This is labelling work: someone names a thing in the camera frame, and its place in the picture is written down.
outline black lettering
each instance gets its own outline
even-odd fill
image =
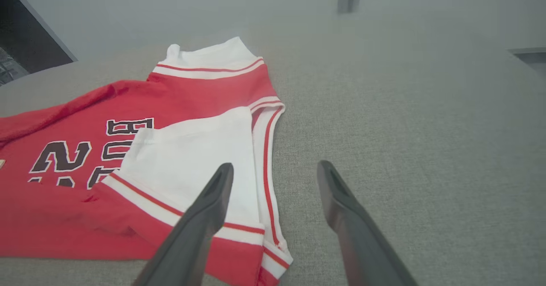
[[[89,180],[87,181],[87,188],[91,189],[93,186],[98,183],[101,180],[101,176],[109,175],[113,172],[113,170],[116,170],[117,168],[105,168],[104,166],[98,166],[93,170],[93,173],[89,177]]]
[[[70,176],[60,176],[57,179],[57,185],[63,186],[63,187],[71,187],[73,188],[76,184],[74,183],[74,180]]]
[[[55,172],[71,172],[84,165],[91,150],[90,142],[80,142],[76,149],[76,158],[70,161],[68,147],[65,141],[49,142],[36,160],[29,173],[42,173],[49,169],[52,161],[49,156],[53,154],[55,160]]]
[[[107,142],[103,147],[102,160],[114,160],[114,159],[123,159],[125,157],[124,152],[110,152],[111,147],[126,147],[127,150],[133,142],[131,140],[125,140],[124,142]]]
[[[137,131],[143,127],[154,128],[154,118],[146,118],[135,121],[107,121],[106,134],[108,136],[113,135],[134,135]]]

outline white trim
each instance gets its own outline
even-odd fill
[[[277,257],[284,260],[288,265],[292,265],[292,262],[294,261],[292,255],[284,253],[281,249],[275,247],[274,244],[269,243],[268,241],[264,241],[264,249],[268,249],[271,253],[277,255]]]
[[[195,65],[194,64],[193,66],[180,65],[180,64],[176,63],[176,61],[172,61],[169,58],[167,58],[167,59],[165,59],[165,61],[160,61],[157,64],[168,65],[168,66],[172,66],[174,68],[178,68],[178,69],[181,69],[181,70],[190,70],[190,71],[196,71],[196,72],[199,69],[203,69],[203,72],[207,71],[207,70],[239,71],[239,70],[242,70],[242,69],[250,66],[251,64],[253,64],[256,61],[264,61],[264,58],[263,57],[255,57],[255,58],[252,58],[252,59],[234,61],[234,62],[223,64],[223,65],[215,65],[215,64]]]
[[[269,183],[269,196],[271,196],[271,205],[273,206],[273,223],[275,226],[277,239],[279,240],[279,247],[284,251],[288,252],[285,238],[283,237],[281,232],[281,224],[279,223],[279,207],[277,206],[277,197],[275,196],[275,188],[273,187],[273,135],[275,132],[275,126],[277,125],[277,121],[284,113],[285,107],[282,106],[279,107],[279,109],[280,111],[275,115],[273,121],[271,122],[271,126],[269,127],[269,140],[267,141],[269,143],[269,146],[267,147],[267,182]]]
[[[178,78],[213,80],[213,79],[219,79],[219,78],[230,78],[233,76],[246,74],[248,72],[251,72],[257,69],[259,66],[263,64],[265,64],[265,62],[263,61],[263,59],[261,59],[261,61],[258,61],[256,64],[252,65],[250,68],[240,70],[237,72],[180,71],[176,69],[164,68],[162,66],[156,66],[152,72],[162,74],[162,75],[175,76]]]
[[[117,181],[115,178],[111,176],[107,176],[102,180],[102,183],[104,185],[107,185],[108,187],[112,188],[115,192],[119,193],[122,197],[126,198],[128,201],[136,205],[138,208],[142,209],[144,212],[152,216],[153,218],[156,218],[157,220],[164,222],[166,224],[169,224],[171,226],[174,226],[178,220],[180,219],[180,216],[177,214],[174,214],[165,208],[162,208],[161,206],[158,206],[157,204],[154,204],[152,201],[148,200],[146,197],[141,196],[140,194],[136,193],[123,183]]]
[[[277,102],[277,103],[267,103],[267,104],[256,105],[255,107],[253,107],[251,111],[254,113],[254,111],[261,108],[265,108],[265,107],[284,107],[284,104]]]
[[[268,101],[277,101],[277,100],[280,101],[277,96],[265,96],[265,97],[255,101],[254,103],[249,104],[248,108],[250,108],[252,110],[252,109],[254,109],[254,107],[256,107],[257,105],[259,105],[261,103],[266,103]]]
[[[273,258],[264,253],[261,259],[261,267],[269,272],[277,280],[286,272],[286,268],[277,263]]]
[[[179,206],[178,204],[176,204],[176,202],[173,201],[172,199],[170,199],[170,197],[168,197],[166,195],[163,195],[162,193],[158,193],[157,191],[155,191],[153,189],[150,189],[145,184],[137,181],[134,177],[127,175],[127,173],[124,173],[121,169],[114,170],[112,173],[114,173],[115,175],[121,177],[121,179],[127,181],[129,184],[131,184],[136,189],[138,189],[138,190],[142,191],[143,193],[145,193],[146,195],[152,197],[152,199],[158,200],[159,202],[161,202],[161,203],[163,203],[163,204],[165,204],[165,205],[167,205],[167,206],[169,206],[171,208],[174,208],[174,209],[176,209],[176,210],[178,210],[180,212],[185,212],[186,210],[188,210],[188,208],[185,208],[183,206]]]
[[[156,197],[150,193],[150,189],[144,189],[144,186],[140,185],[139,183],[128,180],[126,175],[121,176],[119,174],[119,171],[116,170],[113,173],[115,173],[117,176],[121,177],[125,181],[131,183],[131,185],[133,185],[136,189],[141,190],[143,193],[146,193],[150,197],[172,208],[175,208],[176,210],[179,210],[178,208],[176,208],[176,206],[172,206],[164,202],[166,198]],[[125,199],[127,199],[128,201],[136,205],[145,213],[149,214],[150,216],[152,216],[153,218],[156,218],[157,220],[161,222],[164,222],[165,224],[174,226],[180,220],[180,216],[178,214],[174,214],[173,212],[165,208],[162,208],[158,204],[155,204],[154,202],[148,200],[146,197],[143,197],[142,195],[133,191],[131,188],[127,187],[125,184],[121,183],[120,181],[117,181],[117,179],[113,178],[112,176],[105,177],[102,180],[102,183],[112,188],[115,192],[119,193],[122,197],[124,197]],[[243,224],[240,222],[231,222],[231,221],[226,221],[226,222],[238,224],[241,226],[248,226],[250,228],[264,229],[264,226],[262,224],[254,223],[250,225],[248,223]],[[220,231],[218,231],[216,235],[214,236],[218,238],[222,238],[222,239],[236,241],[238,243],[248,243],[250,245],[259,245],[259,246],[261,246],[264,241],[264,236],[262,234],[248,232],[244,230],[238,230],[237,228],[228,228],[228,227],[222,227]]]
[[[267,127],[268,110],[265,109],[254,124],[252,130],[252,143],[254,147],[254,165],[256,168],[256,193],[258,196],[258,209],[260,213],[260,222],[265,225],[265,241],[273,243],[273,234],[271,232],[271,223],[269,222],[269,209],[264,190],[264,136]]]
[[[250,245],[261,246],[264,236],[255,232],[238,230],[236,228],[226,228],[225,226],[214,235],[215,237],[236,241],[238,243],[249,243]]]
[[[167,49],[165,61],[160,64],[185,69],[240,70],[258,59],[262,58],[251,53],[240,37],[234,37],[224,43],[192,52],[180,51],[180,45],[171,44]]]

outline red fabric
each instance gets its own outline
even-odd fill
[[[0,232],[0,257],[148,259],[170,226],[145,218],[130,202],[108,193],[102,183],[91,183],[94,187],[88,190],[96,168],[113,170],[121,165],[121,159],[103,159],[107,142],[134,138],[134,134],[108,135],[107,121],[153,118],[154,128],[162,128],[216,116],[265,96],[276,96],[265,65],[222,80],[152,73],[148,82],[118,81],[60,106],[0,118],[0,159],[6,160],[0,169],[0,225],[4,229]],[[88,142],[90,150],[81,166],[72,171],[56,170],[59,163],[51,154],[46,171],[31,173],[50,142],[66,143],[70,163],[77,161],[76,148],[82,142]],[[39,182],[29,182],[35,177],[41,177],[35,179]],[[73,188],[57,186],[70,180]],[[223,241],[213,240],[207,272],[231,284],[251,285],[251,278],[256,282],[256,275],[245,277],[236,267],[258,266],[263,248],[244,251],[252,257],[242,259],[237,255],[247,247]],[[220,256],[226,251],[231,251],[232,259]]]
[[[275,286],[278,283],[279,280],[277,280],[273,274],[269,273],[269,271],[265,270],[264,268],[260,268],[258,273],[258,281],[256,283],[257,286]]]

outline gray table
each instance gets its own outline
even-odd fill
[[[143,80],[168,43],[197,49],[233,35],[265,57],[287,106],[273,148],[294,257],[282,285],[346,283],[337,237],[322,217],[320,159],[336,165],[422,286],[546,284],[546,86],[453,20],[370,16],[166,38],[2,86],[1,113]],[[0,259],[0,284],[129,285],[143,265]]]

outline red jersey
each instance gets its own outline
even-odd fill
[[[149,259],[172,223],[123,189],[166,214],[183,212],[116,175],[135,135],[237,107],[251,113],[260,224],[227,223],[228,235],[211,243],[206,272],[230,284],[277,284],[292,262],[271,179],[273,130],[284,105],[263,59],[239,38],[190,53],[172,45],[146,82],[114,82],[0,119],[0,256]]]

